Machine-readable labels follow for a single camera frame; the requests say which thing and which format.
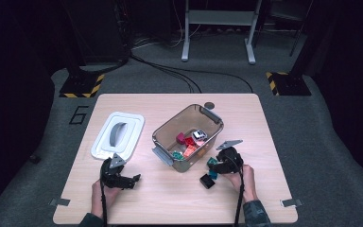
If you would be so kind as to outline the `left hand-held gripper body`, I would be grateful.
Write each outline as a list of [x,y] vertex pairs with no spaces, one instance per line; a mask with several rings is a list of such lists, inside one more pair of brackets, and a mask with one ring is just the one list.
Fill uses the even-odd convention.
[[109,188],[117,187],[122,189],[129,183],[133,183],[132,178],[121,175],[125,163],[126,161],[117,154],[114,154],[112,158],[106,159],[100,168],[100,183]]

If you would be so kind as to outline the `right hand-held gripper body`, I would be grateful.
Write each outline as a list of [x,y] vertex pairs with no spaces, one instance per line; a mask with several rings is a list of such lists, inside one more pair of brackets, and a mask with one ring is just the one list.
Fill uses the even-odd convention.
[[216,148],[218,150],[217,156],[224,158],[223,165],[219,165],[224,168],[224,174],[239,172],[244,164],[240,154],[233,147],[239,143],[241,143],[241,140],[225,141]]

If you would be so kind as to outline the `black toy block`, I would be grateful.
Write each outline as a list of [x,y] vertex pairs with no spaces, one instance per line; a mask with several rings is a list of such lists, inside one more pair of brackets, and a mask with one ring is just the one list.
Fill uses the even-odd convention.
[[204,174],[199,181],[201,184],[206,188],[209,189],[212,186],[214,186],[216,183],[211,179],[211,177],[208,174]]

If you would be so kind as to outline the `white lid with grey handle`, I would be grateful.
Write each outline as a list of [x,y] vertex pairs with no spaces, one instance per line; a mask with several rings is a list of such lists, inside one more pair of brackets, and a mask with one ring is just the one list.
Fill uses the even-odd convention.
[[96,159],[105,160],[117,154],[128,162],[132,157],[144,125],[145,119],[140,114],[111,113],[91,148],[92,156]]

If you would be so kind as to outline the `salmon toy block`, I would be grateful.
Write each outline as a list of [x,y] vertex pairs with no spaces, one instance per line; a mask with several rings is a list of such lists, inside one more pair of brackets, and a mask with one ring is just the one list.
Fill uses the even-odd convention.
[[195,151],[196,151],[196,147],[189,145],[186,150],[184,151],[184,153],[182,154],[184,158],[188,158],[189,156],[191,156]]

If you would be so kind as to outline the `white toy car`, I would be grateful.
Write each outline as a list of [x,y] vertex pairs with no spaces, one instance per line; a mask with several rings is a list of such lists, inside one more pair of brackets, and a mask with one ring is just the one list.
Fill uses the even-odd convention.
[[196,130],[192,132],[192,138],[194,141],[205,141],[208,138],[208,135],[203,130]]

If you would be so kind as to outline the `clear brown storage box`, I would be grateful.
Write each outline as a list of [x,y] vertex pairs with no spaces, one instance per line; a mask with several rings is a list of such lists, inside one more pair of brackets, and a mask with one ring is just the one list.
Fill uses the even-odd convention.
[[[201,150],[205,149],[207,153],[212,148],[223,128],[223,120],[216,113],[199,104],[191,104],[153,132],[152,141],[155,147],[152,151],[168,166],[174,167],[178,172],[185,172],[201,158],[199,157]],[[176,150],[184,153],[188,147],[186,144],[178,144],[176,136],[182,132],[185,138],[192,137],[192,132],[196,130],[207,133],[208,138],[204,141],[204,145],[201,147],[195,145],[197,149],[191,156],[176,160],[172,152]]]

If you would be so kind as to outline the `person's left hand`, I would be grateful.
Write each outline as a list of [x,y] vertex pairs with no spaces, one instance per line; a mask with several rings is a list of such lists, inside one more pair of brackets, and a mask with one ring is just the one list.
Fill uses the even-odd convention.
[[104,209],[102,202],[105,201],[106,208],[109,209],[114,204],[120,192],[120,188],[109,188],[106,185],[101,185],[100,181],[93,183],[91,213],[99,218],[103,218]]

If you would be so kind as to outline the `person's right hand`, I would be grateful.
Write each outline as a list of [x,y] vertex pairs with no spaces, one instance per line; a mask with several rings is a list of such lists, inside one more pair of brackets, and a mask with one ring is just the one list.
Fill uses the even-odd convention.
[[228,173],[224,174],[224,177],[232,183],[233,188],[237,192],[242,192],[244,202],[258,200],[255,188],[254,169],[250,165],[242,166],[242,174]]

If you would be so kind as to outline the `grey tape strip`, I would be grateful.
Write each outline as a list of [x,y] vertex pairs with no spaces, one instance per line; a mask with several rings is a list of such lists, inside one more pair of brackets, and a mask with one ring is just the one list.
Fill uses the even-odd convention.
[[283,207],[290,207],[290,206],[299,207],[303,205],[303,201],[300,199],[283,200],[281,201],[281,205]]
[[67,199],[55,198],[55,199],[52,199],[49,204],[51,206],[58,206],[58,205],[67,206],[69,203],[70,203],[70,201]]

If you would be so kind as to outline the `black striped stand base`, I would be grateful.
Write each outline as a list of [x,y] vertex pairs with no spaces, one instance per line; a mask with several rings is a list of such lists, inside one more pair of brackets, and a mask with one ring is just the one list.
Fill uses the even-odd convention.
[[270,90],[275,96],[311,95],[302,77],[294,78],[283,72],[266,72],[266,76]]
[[60,88],[60,97],[77,98],[77,97],[94,97],[104,79],[104,75],[89,75],[83,82],[76,82],[68,78]]

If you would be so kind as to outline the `dark curtain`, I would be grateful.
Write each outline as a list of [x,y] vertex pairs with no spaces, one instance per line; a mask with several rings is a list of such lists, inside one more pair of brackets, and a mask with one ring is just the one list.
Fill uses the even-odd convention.
[[0,0],[0,195],[40,144],[55,88],[39,0]]
[[318,0],[313,27],[329,39],[315,82],[338,137],[363,167],[363,0]]

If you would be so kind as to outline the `white metal stand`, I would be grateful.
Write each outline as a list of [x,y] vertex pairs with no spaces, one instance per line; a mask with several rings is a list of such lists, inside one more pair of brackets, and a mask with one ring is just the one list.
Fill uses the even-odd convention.
[[248,62],[256,64],[253,52],[252,40],[260,15],[260,8],[263,0],[255,0],[256,6],[252,11],[227,11],[227,10],[207,10],[190,9],[190,0],[185,0],[184,8],[184,43],[181,53],[181,60],[189,60],[190,49],[190,26],[191,25],[217,25],[217,26],[248,26],[249,36],[244,40]]

